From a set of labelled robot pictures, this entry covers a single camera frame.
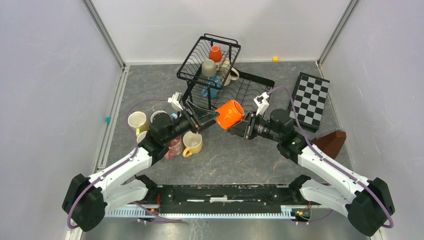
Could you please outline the yellow mug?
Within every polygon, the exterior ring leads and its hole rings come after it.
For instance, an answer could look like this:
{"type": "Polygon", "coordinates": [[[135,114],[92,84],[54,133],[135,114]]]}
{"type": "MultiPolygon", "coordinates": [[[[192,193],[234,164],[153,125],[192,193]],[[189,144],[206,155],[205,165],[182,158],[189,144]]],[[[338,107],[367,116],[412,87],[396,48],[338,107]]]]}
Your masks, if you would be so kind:
{"type": "Polygon", "coordinates": [[[187,158],[191,155],[198,154],[203,147],[203,138],[199,133],[187,132],[183,136],[183,144],[185,149],[182,156],[187,158]]]}

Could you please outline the pink speckled mug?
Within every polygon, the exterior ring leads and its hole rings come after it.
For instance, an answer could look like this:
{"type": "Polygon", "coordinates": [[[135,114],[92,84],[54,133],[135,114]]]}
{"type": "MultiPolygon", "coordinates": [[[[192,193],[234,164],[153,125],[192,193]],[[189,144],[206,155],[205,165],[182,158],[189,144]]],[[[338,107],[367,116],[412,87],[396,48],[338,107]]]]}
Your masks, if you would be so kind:
{"type": "Polygon", "coordinates": [[[184,150],[184,144],[181,136],[172,139],[167,143],[168,152],[165,154],[166,160],[171,160],[173,157],[180,155],[184,150]]]}

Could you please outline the salmon floral mug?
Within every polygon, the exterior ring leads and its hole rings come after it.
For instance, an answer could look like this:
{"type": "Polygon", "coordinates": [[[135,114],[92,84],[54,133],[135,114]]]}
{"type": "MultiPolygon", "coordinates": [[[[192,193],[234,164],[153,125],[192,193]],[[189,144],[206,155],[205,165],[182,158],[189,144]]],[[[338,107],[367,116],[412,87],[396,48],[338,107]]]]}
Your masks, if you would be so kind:
{"type": "Polygon", "coordinates": [[[156,120],[159,120],[159,121],[166,120],[167,121],[167,120],[170,120],[170,119],[171,119],[171,117],[166,111],[158,110],[158,111],[155,111],[151,115],[150,122],[153,123],[156,120]]]}

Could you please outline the white patterned mug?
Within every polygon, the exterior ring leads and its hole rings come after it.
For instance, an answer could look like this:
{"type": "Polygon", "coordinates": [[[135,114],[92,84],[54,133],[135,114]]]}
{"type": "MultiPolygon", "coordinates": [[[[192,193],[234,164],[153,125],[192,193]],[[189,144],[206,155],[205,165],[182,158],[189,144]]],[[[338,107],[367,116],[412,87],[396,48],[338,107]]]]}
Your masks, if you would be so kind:
{"type": "Polygon", "coordinates": [[[231,81],[236,81],[240,77],[240,73],[234,67],[231,67],[231,62],[228,58],[222,60],[219,65],[217,74],[222,81],[222,85],[225,87],[231,83],[231,81]]]}

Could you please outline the pink faceted mug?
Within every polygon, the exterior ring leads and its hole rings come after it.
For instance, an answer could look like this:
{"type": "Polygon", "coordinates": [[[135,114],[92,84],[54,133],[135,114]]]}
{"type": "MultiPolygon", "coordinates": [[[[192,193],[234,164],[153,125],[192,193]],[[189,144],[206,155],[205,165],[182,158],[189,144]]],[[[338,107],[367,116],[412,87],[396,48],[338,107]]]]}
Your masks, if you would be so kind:
{"type": "Polygon", "coordinates": [[[146,137],[146,135],[147,135],[147,131],[141,132],[136,138],[137,144],[141,143],[142,140],[146,137]]]}

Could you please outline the yellow-green faceted mug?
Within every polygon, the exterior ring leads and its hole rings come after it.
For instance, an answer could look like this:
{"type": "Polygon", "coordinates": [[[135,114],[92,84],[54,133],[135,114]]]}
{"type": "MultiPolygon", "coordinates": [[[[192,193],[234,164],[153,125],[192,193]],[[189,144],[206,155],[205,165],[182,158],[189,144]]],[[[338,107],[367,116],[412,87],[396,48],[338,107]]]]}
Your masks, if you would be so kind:
{"type": "Polygon", "coordinates": [[[135,135],[138,137],[142,132],[148,131],[150,127],[150,121],[146,114],[142,111],[135,111],[127,118],[128,125],[135,131],[135,135]]]}

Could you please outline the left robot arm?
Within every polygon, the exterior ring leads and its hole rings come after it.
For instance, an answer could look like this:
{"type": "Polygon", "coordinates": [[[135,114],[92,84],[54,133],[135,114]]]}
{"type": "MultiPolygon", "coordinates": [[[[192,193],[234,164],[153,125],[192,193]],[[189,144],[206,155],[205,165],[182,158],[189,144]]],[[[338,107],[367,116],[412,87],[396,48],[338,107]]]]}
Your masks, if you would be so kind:
{"type": "Polygon", "coordinates": [[[155,114],[143,140],[117,162],[89,176],[73,177],[62,203],[70,229],[90,231],[117,208],[136,201],[151,204],[156,200],[154,187],[140,179],[125,181],[160,161],[169,151],[171,140],[186,132],[200,133],[212,126],[220,115],[215,110],[187,104],[187,108],[177,105],[176,119],[167,113],[155,114]]]}

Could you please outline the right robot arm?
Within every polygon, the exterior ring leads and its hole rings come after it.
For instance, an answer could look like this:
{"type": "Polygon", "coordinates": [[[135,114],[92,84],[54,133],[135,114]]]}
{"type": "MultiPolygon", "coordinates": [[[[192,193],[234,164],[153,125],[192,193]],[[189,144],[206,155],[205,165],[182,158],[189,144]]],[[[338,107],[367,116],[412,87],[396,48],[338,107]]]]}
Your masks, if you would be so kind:
{"type": "Polygon", "coordinates": [[[395,207],[388,184],[379,177],[370,180],[344,167],[296,131],[294,123],[284,109],[273,110],[268,120],[248,112],[228,131],[247,140],[262,137],[275,141],[282,156],[327,182],[324,185],[306,175],[297,177],[288,191],[293,203],[310,201],[330,208],[368,237],[382,227],[392,228],[395,207]]]}

